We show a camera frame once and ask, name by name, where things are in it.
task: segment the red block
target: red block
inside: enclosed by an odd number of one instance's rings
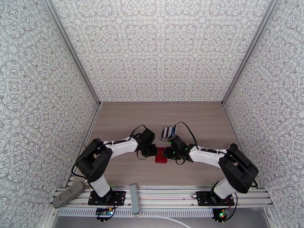
[[[166,148],[164,147],[157,147],[157,155],[155,156],[155,163],[167,163],[167,158],[163,157],[163,151]]]

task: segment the floor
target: floor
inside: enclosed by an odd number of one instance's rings
[[[161,128],[179,121],[188,124],[200,146],[224,149],[236,142],[220,102],[106,102],[90,140],[122,139],[145,124],[155,133],[155,144],[166,147],[168,143],[158,140]],[[183,125],[177,126],[177,134],[193,143]],[[135,153],[113,158],[105,176],[110,185],[213,185],[224,177],[220,169],[207,164],[186,162],[179,166],[173,160],[158,164],[154,157],[139,160]]]

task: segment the black cable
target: black cable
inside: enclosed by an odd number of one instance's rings
[[[191,197],[192,197],[193,199],[197,199],[197,194],[196,194],[196,193],[191,194]]]
[[[140,126],[137,126],[137,127],[131,132],[131,135],[129,136],[129,137],[130,137],[129,140],[130,140],[131,137],[133,136],[134,132],[135,132]]]
[[[103,146],[106,146],[107,144],[111,144],[112,142],[108,142],[108,143],[106,143],[106,144],[102,144],[100,147],[98,147],[99,149],[101,148],[101,147],[103,147]],[[74,172],[74,168],[76,167],[76,165],[77,165],[77,163],[81,160],[81,159],[83,159],[85,156],[87,156],[87,155],[90,155],[93,151],[95,151],[95,149],[93,149],[91,152],[89,152],[88,154],[85,154],[85,155],[83,155],[77,162],[75,162],[75,164],[73,165],[73,167],[72,167],[72,169],[71,169],[71,173],[74,175],[74,176],[77,176],[77,177],[81,177],[81,178],[84,178],[85,180],[87,180],[86,179],[86,177],[84,177],[84,176],[82,176],[82,175],[79,175],[79,174],[76,174],[75,172]]]
[[[177,162],[177,160],[175,160],[175,162],[176,162],[176,164],[178,164],[178,165],[182,165],[182,164],[185,163],[185,160],[184,160],[181,164],[179,164],[179,163]]]
[[[180,121],[180,122],[178,122],[177,124],[175,124],[175,125],[174,125],[174,130],[175,130],[175,127],[176,127],[179,123],[182,123],[182,124],[184,124],[184,125],[187,127],[187,129],[189,130],[189,132],[190,132],[190,134],[191,134],[191,136],[192,136],[192,138],[193,138],[193,140],[194,140],[195,146],[196,146],[197,149],[198,149],[197,141],[196,141],[196,139],[195,139],[195,137],[194,137],[192,131],[190,130],[190,128],[187,126],[187,124],[186,124],[185,122]]]
[[[148,158],[148,157],[146,157],[146,158],[140,158],[140,157],[138,156],[138,151],[139,151],[139,150],[137,150],[137,152],[136,152],[136,156],[137,156],[138,159],[140,159],[140,160],[145,160],[145,159]]]
[[[235,203],[235,208],[234,208],[234,211],[232,212],[232,214],[231,214],[231,216],[229,217],[229,218],[227,218],[226,220],[225,220],[225,222],[226,221],[228,221],[230,218],[232,218],[232,216],[234,215],[234,213],[235,213],[235,211],[236,211],[236,207],[238,206],[238,196],[236,195],[236,193],[234,193],[235,194],[235,197],[236,197],[236,203]]]
[[[114,216],[114,214],[115,214],[115,212],[116,212],[116,208],[117,208],[117,207],[118,207],[118,206],[113,205],[114,211],[113,211],[113,214],[111,215],[111,217],[113,217],[113,216]]]
[[[230,158],[232,158],[235,162],[237,162],[245,171],[246,171],[246,173],[249,175],[249,177],[253,180],[253,182],[254,182],[254,184],[255,184],[255,188],[257,188],[258,189],[258,183],[255,181],[255,179],[251,176],[251,174],[248,172],[248,170],[244,167],[244,165],[242,164],[242,163],[240,163],[238,160],[236,160],[234,157],[232,157],[232,156],[230,156],[230,155],[228,155],[228,154],[226,154],[226,153],[223,153],[223,152],[221,152],[221,151],[218,151],[219,153],[221,153],[221,154],[224,154],[225,156],[228,156],[228,157],[230,157]]]

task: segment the white cable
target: white cable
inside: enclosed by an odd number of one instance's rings
[[[270,219],[277,227],[279,227],[279,225],[278,225],[274,220],[272,220],[270,214],[268,213],[268,207],[269,207],[270,205],[271,205],[271,204],[268,204],[268,205],[267,205],[266,214],[267,214],[267,216],[269,217],[269,219]]]
[[[173,221],[173,222],[176,222],[176,223],[178,223],[178,224],[181,224],[181,225],[184,226],[184,227],[191,228],[191,227],[188,226],[187,224],[185,224],[185,223],[183,223],[183,222],[180,222],[180,221],[178,221],[178,220],[175,220],[175,219],[173,219],[173,218],[160,217],[160,216],[153,216],[153,217],[150,217],[150,216],[139,216],[138,218],[166,219],[166,220]]]

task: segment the white patterned wallpaper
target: white patterned wallpaper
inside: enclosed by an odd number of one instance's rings
[[[0,227],[41,227],[97,103],[41,0],[0,12]]]
[[[284,227],[304,227],[304,0],[281,0],[225,109]]]
[[[269,0],[53,0],[101,101],[219,101]]]

